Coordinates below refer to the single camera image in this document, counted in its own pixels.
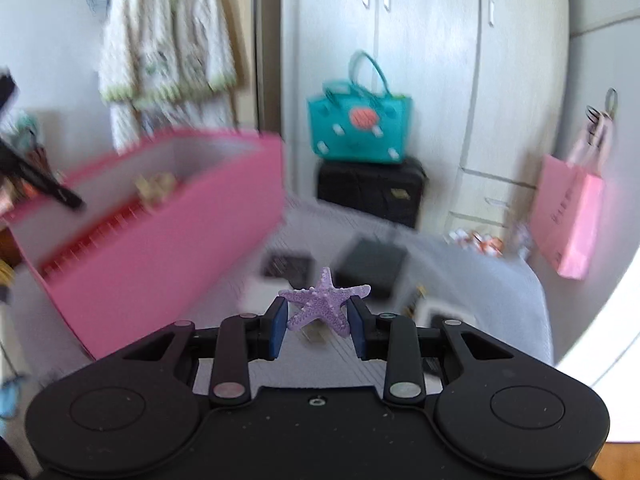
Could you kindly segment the white pocket wifi device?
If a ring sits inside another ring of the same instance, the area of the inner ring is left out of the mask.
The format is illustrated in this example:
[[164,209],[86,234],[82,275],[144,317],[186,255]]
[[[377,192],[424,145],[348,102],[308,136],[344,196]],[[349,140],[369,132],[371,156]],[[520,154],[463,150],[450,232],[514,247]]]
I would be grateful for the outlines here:
[[439,327],[446,320],[457,320],[471,326],[477,326],[477,320],[472,313],[465,308],[450,304],[445,300],[427,297],[416,304],[413,313],[413,321],[418,327]]

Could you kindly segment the purple starfish clip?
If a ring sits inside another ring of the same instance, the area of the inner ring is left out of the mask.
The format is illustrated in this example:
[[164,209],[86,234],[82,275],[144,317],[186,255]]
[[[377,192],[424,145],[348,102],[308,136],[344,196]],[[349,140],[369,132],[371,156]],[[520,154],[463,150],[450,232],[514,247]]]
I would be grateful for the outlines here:
[[368,284],[347,288],[335,287],[331,270],[323,268],[320,280],[314,286],[283,289],[278,296],[298,307],[298,311],[288,319],[290,330],[302,330],[313,322],[321,321],[338,336],[346,338],[350,335],[350,327],[342,310],[343,304],[352,297],[366,298],[370,292],[371,286]]

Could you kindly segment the black power adapter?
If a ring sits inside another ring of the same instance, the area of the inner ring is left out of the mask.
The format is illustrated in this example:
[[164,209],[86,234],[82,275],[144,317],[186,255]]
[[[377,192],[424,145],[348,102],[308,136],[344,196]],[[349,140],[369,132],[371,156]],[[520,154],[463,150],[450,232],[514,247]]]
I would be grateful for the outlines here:
[[360,238],[332,269],[333,283],[341,288],[369,285],[372,298],[387,300],[393,295],[407,259],[405,247]]

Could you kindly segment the white charger with label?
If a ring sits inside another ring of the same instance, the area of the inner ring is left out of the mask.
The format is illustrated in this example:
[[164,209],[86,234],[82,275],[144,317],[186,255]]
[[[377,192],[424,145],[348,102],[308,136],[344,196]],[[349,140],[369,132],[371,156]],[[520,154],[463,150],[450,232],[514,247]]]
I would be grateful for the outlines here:
[[242,314],[263,314],[282,289],[309,286],[314,258],[302,252],[268,252],[258,273],[243,283],[238,309]]

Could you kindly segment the beige hair claw clip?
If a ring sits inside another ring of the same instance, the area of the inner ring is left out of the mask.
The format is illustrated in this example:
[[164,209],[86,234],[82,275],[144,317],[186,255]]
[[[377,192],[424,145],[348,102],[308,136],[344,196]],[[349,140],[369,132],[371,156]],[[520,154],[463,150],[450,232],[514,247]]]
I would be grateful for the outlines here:
[[140,202],[146,209],[165,203],[175,191],[177,184],[177,179],[169,172],[154,174],[149,178],[139,176],[134,181]]

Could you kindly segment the pink cardboard box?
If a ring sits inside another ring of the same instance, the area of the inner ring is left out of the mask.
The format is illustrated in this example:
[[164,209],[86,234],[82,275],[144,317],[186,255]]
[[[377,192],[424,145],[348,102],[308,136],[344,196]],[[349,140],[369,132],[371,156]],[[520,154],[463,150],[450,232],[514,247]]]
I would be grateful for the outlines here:
[[[137,177],[177,187],[146,209]],[[178,130],[107,155],[68,179],[73,211],[38,197],[6,215],[35,280],[84,349],[103,358],[181,318],[279,224],[285,203],[275,134]]]

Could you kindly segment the grey patterned tablecloth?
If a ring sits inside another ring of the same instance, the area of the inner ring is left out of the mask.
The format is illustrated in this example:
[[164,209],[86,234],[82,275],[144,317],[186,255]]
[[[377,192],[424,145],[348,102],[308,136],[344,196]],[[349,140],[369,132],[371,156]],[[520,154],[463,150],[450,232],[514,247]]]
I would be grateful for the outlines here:
[[[408,250],[393,297],[371,301],[375,311],[401,312],[420,286],[426,298],[438,298],[468,309],[477,328],[491,336],[551,363],[553,349],[549,315],[541,284],[519,258],[489,257],[451,244],[440,236],[394,226],[368,214],[291,200],[281,225],[256,249],[231,268],[189,304],[183,315],[199,328],[215,326],[239,313],[244,281],[257,274],[262,259],[273,250],[302,252],[314,258],[311,276],[333,269],[360,237],[393,242]],[[279,359],[250,364],[250,382],[260,386],[381,388],[385,366],[380,361],[361,362],[352,343],[324,327],[289,332]]]

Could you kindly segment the colourful drink bottle pack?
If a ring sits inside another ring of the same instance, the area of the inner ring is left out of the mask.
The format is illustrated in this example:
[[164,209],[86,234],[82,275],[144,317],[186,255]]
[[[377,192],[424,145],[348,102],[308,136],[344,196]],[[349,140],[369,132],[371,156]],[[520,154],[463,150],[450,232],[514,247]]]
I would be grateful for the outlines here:
[[502,239],[491,234],[457,229],[448,233],[447,240],[465,250],[472,250],[486,256],[501,257],[503,253]]

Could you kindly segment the black suitcase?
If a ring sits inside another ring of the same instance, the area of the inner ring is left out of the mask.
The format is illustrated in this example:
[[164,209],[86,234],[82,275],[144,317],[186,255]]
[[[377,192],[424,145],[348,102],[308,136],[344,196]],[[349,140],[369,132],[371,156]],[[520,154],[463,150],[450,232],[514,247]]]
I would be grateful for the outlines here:
[[317,198],[415,229],[427,183],[412,157],[397,165],[325,160],[317,171]]

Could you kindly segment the white fluffy robe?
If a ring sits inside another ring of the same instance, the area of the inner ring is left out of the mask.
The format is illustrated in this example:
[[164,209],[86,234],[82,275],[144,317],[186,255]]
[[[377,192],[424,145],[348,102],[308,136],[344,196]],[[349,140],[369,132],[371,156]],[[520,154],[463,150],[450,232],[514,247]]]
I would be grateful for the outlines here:
[[232,126],[236,73],[221,0],[108,0],[98,76],[115,151],[158,130]]

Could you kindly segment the teal felt tote bag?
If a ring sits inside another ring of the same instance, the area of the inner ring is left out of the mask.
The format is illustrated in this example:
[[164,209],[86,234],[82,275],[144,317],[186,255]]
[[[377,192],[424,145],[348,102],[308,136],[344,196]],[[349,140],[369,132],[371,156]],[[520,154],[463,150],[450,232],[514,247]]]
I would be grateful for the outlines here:
[[[380,93],[357,81],[364,61],[378,74]],[[410,96],[390,92],[378,62],[357,51],[349,61],[346,80],[325,82],[320,96],[307,100],[311,148],[325,160],[400,164],[406,158],[412,108]]]

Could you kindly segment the pink paper gift bag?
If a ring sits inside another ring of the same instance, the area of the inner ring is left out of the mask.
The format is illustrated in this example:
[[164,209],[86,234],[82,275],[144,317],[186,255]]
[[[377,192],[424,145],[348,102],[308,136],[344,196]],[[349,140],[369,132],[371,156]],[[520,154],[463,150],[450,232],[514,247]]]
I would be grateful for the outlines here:
[[596,244],[605,182],[602,172],[614,134],[610,114],[585,126],[568,155],[542,159],[529,231],[556,274],[582,280]]

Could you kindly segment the black clothes rack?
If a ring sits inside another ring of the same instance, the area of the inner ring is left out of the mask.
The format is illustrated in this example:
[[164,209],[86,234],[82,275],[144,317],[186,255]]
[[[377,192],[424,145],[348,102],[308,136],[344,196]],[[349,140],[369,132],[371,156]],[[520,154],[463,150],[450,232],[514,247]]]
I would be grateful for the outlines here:
[[256,126],[282,134],[281,0],[252,0]]

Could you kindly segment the white wardrobe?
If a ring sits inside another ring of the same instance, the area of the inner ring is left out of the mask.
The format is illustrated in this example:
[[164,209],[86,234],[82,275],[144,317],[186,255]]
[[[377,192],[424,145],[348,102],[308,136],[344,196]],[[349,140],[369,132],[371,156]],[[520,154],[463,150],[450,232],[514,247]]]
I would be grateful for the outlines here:
[[420,229],[503,236],[524,219],[558,131],[568,0],[282,0],[288,183],[317,192],[307,102],[367,53],[361,84],[408,96],[426,172]]

